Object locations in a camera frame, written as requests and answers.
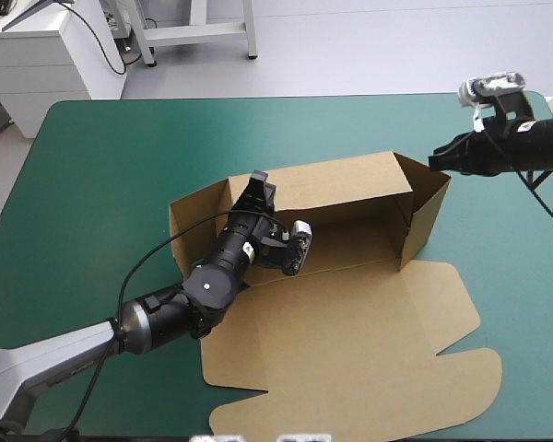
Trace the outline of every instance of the cable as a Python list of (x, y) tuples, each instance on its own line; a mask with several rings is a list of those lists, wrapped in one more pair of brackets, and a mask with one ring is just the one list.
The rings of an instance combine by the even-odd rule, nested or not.
[(158, 28), (158, 22), (156, 20), (154, 20), (153, 18), (146, 18), (146, 21), (151, 21), (154, 26), (156, 27), (156, 29)]
[(551, 210), (551, 208), (547, 205), (547, 203), (545, 203), (545, 201), (543, 201), (543, 198), (541, 198), (541, 196), (536, 192), (536, 190), (533, 188), (533, 186), (531, 185), (530, 182), (528, 182), (527, 180), (524, 179), (524, 176), (522, 174), (522, 172), (516, 168), (513, 164), (513, 162), (511, 161), (511, 159), (506, 155), (506, 153), (503, 151), (503, 149), (500, 147), (500, 145), (498, 145), (498, 143), (496, 143), (493, 138), (491, 138), (491, 136), (489, 136), (488, 132), (487, 131), (483, 131), (483, 134), (486, 136), (486, 138), (488, 139), (488, 141), (491, 143), (491, 145), (494, 146), (494, 148), (504, 157), (508, 160), (508, 162), (510, 163), (510, 165), (512, 166), (512, 168), (514, 169), (514, 171), (516, 172), (516, 175), (518, 175), (518, 178), (520, 178), (520, 180), (523, 182), (524, 186), (526, 187), (526, 189), (528, 189), (528, 191), (530, 193), (533, 194), (533, 196), (536, 198), (536, 200), (538, 201), (539, 204), (541, 204), (541, 206), (545, 209), (545, 212), (547, 212), (549, 214), (549, 216), (551, 216), (551, 218), (553, 218), (553, 211)]
[[(132, 269), (129, 271), (127, 276), (123, 279), (123, 284), (121, 285), (121, 290), (119, 292), (119, 299), (117, 304), (117, 313), (115, 316), (117, 325), (123, 324), (123, 318), (121, 316), (121, 311), (123, 308), (123, 300), (125, 295), (125, 289), (127, 288), (127, 284), (129, 284), (129, 280), (131, 277), (139, 270), (139, 267), (141, 267), (154, 253), (157, 251), (163, 249), (165, 246), (173, 242), (175, 239), (181, 237), (185, 233), (190, 232), (191, 230), (203, 225), (204, 223), (211, 221), (212, 219), (218, 218), (223, 215), (230, 215), (230, 214), (248, 214), (248, 215), (257, 215), (261, 216), (263, 218), (269, 219), (273, 223), (277, 224), (278, 226), (281, 226), (283, 229), (287, 229), (287, 227), (278, 219), (272, 217), (271, 215), (267, 214), (259, 214), (258, 212), (254, 212), (252, 210), (226, 210), (225, 212), (219, 212), (218, 214), (207, 216), (206, 218), (203, 218), (196, 223), (190, 225), (186, 229), (178, 232), (175, 235), (172, 235), (168, 239), (164, 239), (160, 244), (158, 244), (156, 247), (154, 247), (152, 250), (150, 250), (148, 253), (146, 253), (138, 262), (136, 265), (132, 267)], [(86, 408), (86, 405), (88, 404), (88, 399), (90, 399), (90, 395), (92, 394), (92, 391), (94, 390), (94, 386), (96, 385), (96, 382), (99, 380), (100, 371), (102, 370), (102, 366), (104, 365), (104, 362), (106, 361), (107, 357), (109, 356), (109, 353), (112, 350), (112, 347), (114, 346), (115, 342), (117, 341), (118, 336), (113, 336), (112, 339), (107, 344), (107, 347), (105, 351), (102, 353), (102, 356), (99, 358), (99, 362), (96, 365), (96, 368), (94, 369), (94, 373), (92, 373), (92, 377), (90, 378), (90, 382), (88, 383), (88, 386), (86, 388), (86, 391), (84, 392), (84, 396), (82, 397), (82, 401), (77, 407), (76, 414), (74, 414), (74, 417), (72, 418), (70, 424), (65, 428), (65, 430), (62, 432), (62, 434), (55, 439), (55, 442), (62, 442), (66, 437), (69, 436), (70, 432), (74, 430), (76, 427), (76, 424), (80, 420), (80, 416), (84, 412), (84, 409)]]
[(68, 11), (70, 11), (72, 14), (74, 14), (76, 17), (78, 17), (80, 20), (82, 20), (82, 22), (86, 25), (86, 27), (90, 30), (90, 32), (92, 33), (92, 35), (94, 36), (94, 39), (96, 40), (96, 43), (98, 43), (99, 47), (100, 47), (100, 51), (102, 52), (102, 55), (104, 56), (104, 60), (107, 62), (107, 64), (109, 65), (109, 67), (111, 68), (111, 70), (119, 75), (119, 76), (124, 76), (126, 73), (127, 73), (127, 66), (137, 62), (140, 58), (141, 58), (141, 54), (135, 58), (134, 60), (132, 60), (131, 62), (129, 63), (126, 63), (126, 62), (123, 62), (123, 71), (117, 71), (114, 66), (112, 65), (111, 63), (111, 60), (109, 59), (109, 56), (107, 55), (107, 53), (104, 51), (104, 48), (102, 47), (102, 43), (100, 42), (100, 39), (99, 39), (99, 36), (96, 35), (96, 32), (94, 31), (94, 29), (89, 25), (89, 23), (82, 17), (80, 16), (74, 9), (72, 9), (70, 6), (64, 4), (64, 3), (61, 3), (61, 2), (58, 2), (57, 0), (53, 0), (56, 4), (58, 4), (59, 6), (62, 6), (64, 7), (65, 9), (67, 9)]

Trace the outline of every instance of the white table frame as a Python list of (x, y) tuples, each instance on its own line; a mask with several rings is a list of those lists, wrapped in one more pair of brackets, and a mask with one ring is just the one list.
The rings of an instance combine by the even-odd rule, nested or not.
[(101, 0), (100, 2), (109, 10), (109, 12), (114, 17), (114, 21), (117, 24), (117, 29), (112, 29), (112, 37), (114, 39), (128, 39), (131, 35), (131, 26), (128, 23), (125, 23), (125, 17), (122, 9), (119, 7), (117, 0)]
[(211, 41), (247, 40), (248, 57), (258, 56), (254, 27), (253, 0), (242, 0), (243, 22), (207, 23), (207, 0), (191, 0), (189, 24), (149, 29), (139, 0), (125, 0), (131, 27), (144, 62), (155, 66), (152, 48), (179, 44), (207, 43)]

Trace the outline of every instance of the white cabinet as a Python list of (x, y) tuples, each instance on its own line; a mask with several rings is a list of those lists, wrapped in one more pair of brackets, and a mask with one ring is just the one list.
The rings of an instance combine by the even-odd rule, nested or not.
[[(86, 25), (60, 5), (2, 32), (30, 3), (18, 0), (15, 10), (0, 19), (0, 102), (20, 131), (33, 138), (54, 103), (118, 99), (126, 75), (111, 70)], [(123, 71), (99, 0), (76, 0), (71, 7), (94, 28), (112, 65)]]

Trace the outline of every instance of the drawer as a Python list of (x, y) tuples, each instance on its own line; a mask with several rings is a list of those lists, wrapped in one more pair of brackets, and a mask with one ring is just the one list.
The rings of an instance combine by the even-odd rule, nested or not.
[(86, 86), (73, 65), (0, 67), (0, 94), (82, 90)]
[(90, 96), (86, 91), (0, 94), (0, 102), (26, 138), (34, 138), (37, 135), (47, 111), (53, 104), (75, 99), (90, 99)]
[(0, 66), (74, 64), (61, 37), (0, 39)]

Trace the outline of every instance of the table surface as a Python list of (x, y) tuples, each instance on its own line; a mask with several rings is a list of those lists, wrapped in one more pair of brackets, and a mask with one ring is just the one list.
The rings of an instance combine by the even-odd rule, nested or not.
[[(550, 117), (542, 97), (530, 98), (537, 117)], [(470, 129), (471, 113), (452, 94), (56, 104), (0, 216), (0, 346), (110, 316), (126, 272), (168, 236), (168, 203), (186, 193), (253, 169), (383, 150), (425, 161)], [(540, 191), (553, 206), (553, 176)], [(503, 360), (488, 411), (434, 435), (553, 437), (553, 222), (513, 175), (456, 175), (418, 258), (454, 264), (481, 315), (448, 352), (488, 346)], [(128, 296), (179, 280), (164, 250)], [(41, 396), (28, 431), (66, 425), (87, 379)], [(109, 361), (80, 428), (206, 432), (213, 408), (248, 394), (208, 386), (199, 343), (184, 338)]]

